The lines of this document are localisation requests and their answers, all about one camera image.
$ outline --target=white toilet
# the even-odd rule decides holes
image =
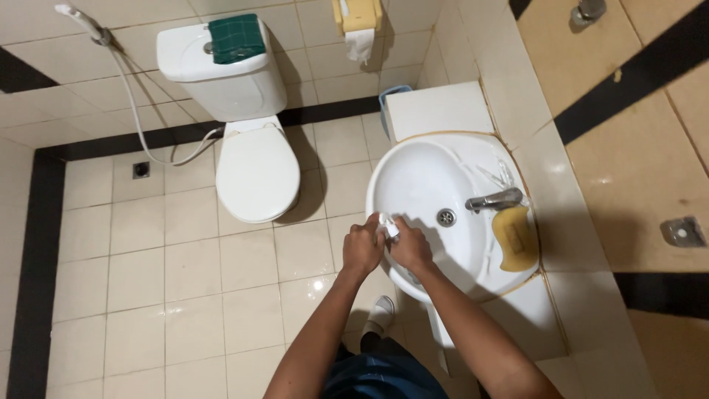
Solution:
[[[247,223],[286,213],[298,197],[300,167],[276,117],[286,107],[286,89],[269,34],[259,20],[266,53],[229,65],[212,61],[206,23],[157,35],[157,64],[214,119],[227,122],[217,194],[224,207]]]

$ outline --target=bidet hose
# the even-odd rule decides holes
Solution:
[[[202,138],[202,141],[199,143],[199,147],[192,153],[190,156],[183,160],[179,160],[176,162],[164,162],[162,160],[156,159],[152,154],[150,153],[150,150],[147,149],[147,143],[145,142],[145,135],[143,135],[143,129],[140,127],[140,120],[138,119],[138,109],[135,108],[135,99],[133,98],[133,91],[130,89],[130,85],[128,84],[128,79],[125,77],[125,73],[123,72],[123,68],[121,68],[121,64],[118,61],[118,56],[116,53],[118,52],[117,49],[115,49],[112,45],[106,46],[108,49],[108,52],[111,53],[111,57],[113,57],[113,62],[116,64],[116,68],[118,68],[118,73],[121,74],[121,79],[123,80],[123,85],[125,86],[125,90],[128,92],[128,99],[130,100],[130,107],[133,109],[133,118],[135,119],[135,128],[138,130],[138,137],[140,138],[140,144],[143,145],[143,150],[145,150],[145,153],[147,154],[148,158],[151,160],[161,163],[163,165],[179,165],[185,162],[189,162],[190,160],[193,160],[200,151],[202,151],[202,148],[204,147],[204,142],[207,141],[207,139],[212,136],[214,133],[217,133],[219,131],[224,130],[224,128],[216,128],[204,136]]]

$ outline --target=chrome faucet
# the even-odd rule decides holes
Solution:
[[[518,206],[520,202],[522,202],[522,197],[522,190],[517,187],[512,187],[504,191],[496,192],[495,194],[486,195],[485,197],[468,199],[465,202],[465,209],[476,213],[481,209],[501,211],[505,208]]]

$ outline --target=foot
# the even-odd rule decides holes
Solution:
[[[369,311],[367,323],[364,324],[362,335],[365,335],[367,332],[374,332],[379,336],[383,336],[393,318],[394,302],[385,295],[378,297],[374,301],[372,310]]]

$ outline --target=white sink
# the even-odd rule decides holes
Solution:
[[[411,138],[392,148],[379,161],[367,188],[367,214],[401,215],[419,227],[431,244],[433,259],[443,273],[475,300],[485,300],[524,283],[537,269],[502,271],[502,251],[492,234],[491,210],[471,213],[465,201],[503,188],[480,171],[499,176],[503,166],[513,184],[527,194],[515,163],[494,136],[441,133]],[[443,227],[438,212],[450,209],[456,222]],[[530,230],[536,232],[530,214]],[[382,267],[392,281],[415,299],[431,303],[423,286],[387,252]]]

